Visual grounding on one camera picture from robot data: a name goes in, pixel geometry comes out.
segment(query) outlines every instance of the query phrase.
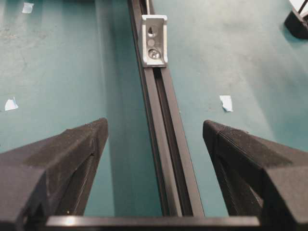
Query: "teal work surface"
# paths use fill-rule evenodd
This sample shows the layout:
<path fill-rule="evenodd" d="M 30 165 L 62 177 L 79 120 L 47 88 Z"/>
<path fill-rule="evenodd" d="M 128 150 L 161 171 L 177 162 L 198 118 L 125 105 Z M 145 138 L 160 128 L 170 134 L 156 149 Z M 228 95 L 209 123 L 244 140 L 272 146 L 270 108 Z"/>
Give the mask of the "teal work surface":
<path fill-rule="evenodd" d="M 127 2 L 23 2 L 0 0 L 0 153 L 106 117 L 85 214 L 160 216 Z"/>
<path fill-rule="evenodd" d="M 211 119 L 308 151 L 308 43 L 283 26 L 288 0 L 153 0 L 208 216 L 227 215 L 202 139 Z M 226 113 L 220 95 L 230 95 Z"/>

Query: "white paper scrap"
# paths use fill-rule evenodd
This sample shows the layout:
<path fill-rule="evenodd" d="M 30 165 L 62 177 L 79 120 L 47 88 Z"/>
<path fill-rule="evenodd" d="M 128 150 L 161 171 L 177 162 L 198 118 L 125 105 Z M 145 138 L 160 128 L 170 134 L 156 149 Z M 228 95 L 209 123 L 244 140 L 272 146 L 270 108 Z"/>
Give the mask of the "white paper scrap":
<path fill-rule="evenodd" d="M 23 13 L 31 13 L 34 3 L 24 2 Z"/>
<path fill-rule="evenodd" d="M 222 101 L 223 109 L 225 109 L 226 112 L 233 112 L 231 96 L 220 95 L 219 98 Z"/>
<path fill-rule="evenodd" d="M 11 99 L 8 99 L 6 104 L 5 104 L 5 110 L 6 111 L 9 111 L 9 110 L 14 110 L 14 109 L 17 109 L 18 108 L 18 105 L 16 103 L 16 100 L 15 100 L 15 97 L 11 100 Z"/>

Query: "black aluminum profile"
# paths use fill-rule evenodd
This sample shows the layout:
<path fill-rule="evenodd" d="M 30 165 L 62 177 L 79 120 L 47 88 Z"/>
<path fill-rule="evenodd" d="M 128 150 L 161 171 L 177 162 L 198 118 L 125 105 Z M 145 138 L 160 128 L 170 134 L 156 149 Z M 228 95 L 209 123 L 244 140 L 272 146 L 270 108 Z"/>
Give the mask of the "black aluminum profile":
<path fill-rule="evenodd" d="M 138 48 L 144 0 L 128 0 L 163 216 L 203 217 L 204 211 L 168 67 L 144 68 Z M 154 13 L 150 2 L 150 12 Z"/>

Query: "black plastic foot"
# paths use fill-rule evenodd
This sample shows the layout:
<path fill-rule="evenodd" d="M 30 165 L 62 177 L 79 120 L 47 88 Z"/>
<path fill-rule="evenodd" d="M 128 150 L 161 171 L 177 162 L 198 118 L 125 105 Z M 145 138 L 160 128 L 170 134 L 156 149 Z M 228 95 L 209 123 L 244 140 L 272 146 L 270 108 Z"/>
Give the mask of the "black plastic foot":
<path fill-rule="evenodd" d="M 307 20 L 296 15 L 293 11 L 284 22 L 290 33 L 299 39 L 308 39 L 308 22 Z"/>

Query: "silver corner bracket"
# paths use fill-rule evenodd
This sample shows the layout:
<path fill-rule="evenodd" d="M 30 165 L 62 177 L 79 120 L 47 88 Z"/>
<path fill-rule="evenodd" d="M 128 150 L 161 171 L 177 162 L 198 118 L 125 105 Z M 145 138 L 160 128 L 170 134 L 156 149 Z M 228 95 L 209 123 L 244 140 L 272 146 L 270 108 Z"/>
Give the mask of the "silver corner bracket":
<path fill-rule="evenodd" d="M 142 15 L 138 38 L 143 67 L 167 66 L 166 15 Z"/>

